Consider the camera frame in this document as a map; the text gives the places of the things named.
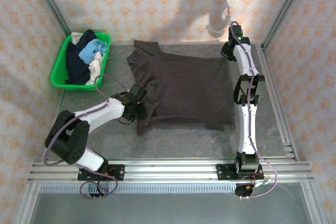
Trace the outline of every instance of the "wall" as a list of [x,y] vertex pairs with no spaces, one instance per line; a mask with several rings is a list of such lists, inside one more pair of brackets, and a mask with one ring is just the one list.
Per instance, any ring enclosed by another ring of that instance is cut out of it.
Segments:
[[65,35],[44,0],[0,3],[0,223],[12,223],[58,109],[49,76]]
[[336,221],[336,0],[297,0],[267,51],[300,158]]
[[264,42],[285,0],[56,0],[73,31],[104,30],[114,41],[227,40],[231,20]]

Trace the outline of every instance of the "black cloth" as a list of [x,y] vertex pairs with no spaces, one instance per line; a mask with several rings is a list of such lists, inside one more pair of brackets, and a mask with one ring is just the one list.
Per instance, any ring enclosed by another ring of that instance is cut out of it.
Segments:
[[87,30],[76,45],[71,42],[68,43],[66,68],[69,79],[65,81],[66,84],[84,85],[90,79],[89,65],[79,57],[79,53],[93,39],[96,39],[95,33],[92,30]]
[[127,60],[136,84],[147,90],[148,112],[138,121],[138,135],[151,127],[224,130],[234,125],[227,59],[167,54],[156,42],[135,41],[134,46]]

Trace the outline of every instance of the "green basket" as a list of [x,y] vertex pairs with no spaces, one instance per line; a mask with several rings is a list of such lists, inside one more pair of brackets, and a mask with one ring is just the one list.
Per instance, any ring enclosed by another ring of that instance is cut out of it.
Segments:
[[[105,67],[107,63],[107,59],[109,57],[109,50],[110,50],[110,45],[111,45],[111,37],[107,34],[104,33],[96,33],[97,39],[100,39],[101,41],[107,42],[107,50],[105,52],[105,56],[103,59],[103,64],[101,67],[101,74],[105,72]],[[56,63],[54,65],[54,69],[52,70],[51,76],[50,76],[50,81],[51,84],[53,84],[55,87],[58,88],[64,88],[66,90],[72,90],[72,91],[95,91],[95,85],[74,85],[74,84],[66,84],[65,80],[68,80],[68,70],[66,68],[66,51],[67,51],[67,46],[68,42],[71,41],[71,35],[69,35],[61,48],[61,51],[59,52],[59,55],[57,57]],[[97,87],[101,88],[101,84],[103,82],[103,77],[100,77],[97,81]]]

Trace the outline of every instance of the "white cloth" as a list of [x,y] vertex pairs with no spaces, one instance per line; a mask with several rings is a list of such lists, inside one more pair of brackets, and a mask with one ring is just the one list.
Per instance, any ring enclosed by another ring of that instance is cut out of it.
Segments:
[[78,43],[79,39],[82,37],[81,33],[71,33],[72,43],[75,45]]
[[104,57],[101,55],[100,52],[96,53],[93,61],[89,65],[90,70],[90,80],[86,83],[86,85],[93,85],[94,79],[100,75],[101,66],[103,65]]

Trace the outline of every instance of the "blue cloth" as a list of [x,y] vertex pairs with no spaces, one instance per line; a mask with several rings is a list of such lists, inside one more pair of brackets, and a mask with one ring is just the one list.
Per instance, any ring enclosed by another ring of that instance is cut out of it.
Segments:
[[79,53],[79,57],[87,64],[93,61],[96,53],[100,52],[103,56],[107,50],[107,43],[98,39],[93,39],[90,41],[86,47]]

